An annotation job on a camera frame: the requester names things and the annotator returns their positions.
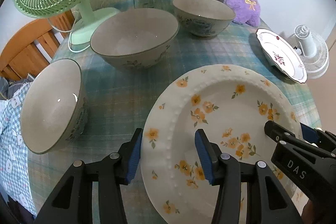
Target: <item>table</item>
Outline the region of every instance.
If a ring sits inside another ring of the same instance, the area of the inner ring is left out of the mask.
[[[260,27],[268,29],[265,23]],[[285,78],[270,66],[255,32],[254,27],[234,23],[212,38],[198,38],[180,30],[162,61],[135,72],[118,71],[91,49],[71,53],[64,41],[53,61],[70,58],[80,65],[89,117],[84,133],[68,147],[44,155],[29,152],[29,180],[37,212],[75,160],[90,163],[118,151],[123,142],[131,139],[137,127],[144,127],[152,106],[166,87],[187,71],[204,65],[234,64],[262,74],[287,96],[300,122],[321,127],[308,86]],[[121,191],[129,224],[165,223],[146,194],[140,168],[132,183],[121,186]],[[93,221],[99,223],[97,185],[93,187],[93,200]]]

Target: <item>screw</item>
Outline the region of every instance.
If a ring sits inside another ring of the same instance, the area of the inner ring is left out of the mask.
[[[230,155],[229,155],[228,153],[222,153],[222,154],[220,155],[220,158],[221,158],[222,160],[228,160],[228,159],[230,158]]]
[[[74,165],[74,167],[80,167],[82,165],[82,161],[81,160],[75,160],[73,165]]]
[[[257,165],[260,167],[260,168],[265,168],[267,165],[264,161],[260,160],[258,161]]]
[[[117,152],[113,152],[113,153],[111,153],[111,154],[110,154],[110,158],[111,158],[112,160],[115,160],[115,159],[119,158],[119,153],[117,153]]]

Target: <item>power cord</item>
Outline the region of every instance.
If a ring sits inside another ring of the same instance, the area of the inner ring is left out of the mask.
[[[77,16],[75,17],[75,20],[74,20],[74,22],[73,22],[73,25],[72,25],[72,27],[71,27],[71,30],[69,30],[69,31],[64,31],[64,30],[60,30],[60,29],[58,29],[58,28],[57,28],[56,26],[54,26],[54,25],[51,23],[51,21],[47,18],[47,20],[48,20],[49,24],[51,25],[51,27],[53,27],[53,29],[55,29],[56,31],[61,32],[61,33],[70,33],[69,38],[68,38],[68,48],[69,48],[69,50],[70,50],[71,52],[73,52],[73,53],[81,53],[81,52],[85,51],[86,49],[88,49],[88,48],[90,47],[90,45],[88,45],[88,46],[86,46],[84,49],[79,50],[79,51],[74,51],[73,49],[71,49],[70,43],[71,43],[72,31],[73,31],[73,28],[74,28],[74,26],[75,26],[75,23],[77,22],[78,15],[79,15],[79,12],[77,12]]]

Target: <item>white fan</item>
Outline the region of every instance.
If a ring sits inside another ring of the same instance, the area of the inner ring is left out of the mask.
[[[298,25],[294,30],[294,37],[298,44],[295,51],[306,68],[307,77],[311,79],[321,77],[329,66],[329,52],[324,39],[319,34],[311,32],[306,25]]]

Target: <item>white plate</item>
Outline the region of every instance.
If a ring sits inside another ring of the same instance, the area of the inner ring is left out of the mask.
[[[282,37],[266,29],[257,30],[257,38],[271,65],[299,83],[307,81],[305,66],[295,50]]]
[[[218,187],[209,185],[194,144],[203,128],[240,161],[264,160],[290,196],[296,186],[270,161],[276,143],[264,133],[269,119],[302,139],[300,123],[282,92],[262,75],[235,65],[209,65],[187,72],[157,99],[143,131],[141,172],[147,194],[165,221],[211,223]],[[240,223],[246,219],[246,184]]]

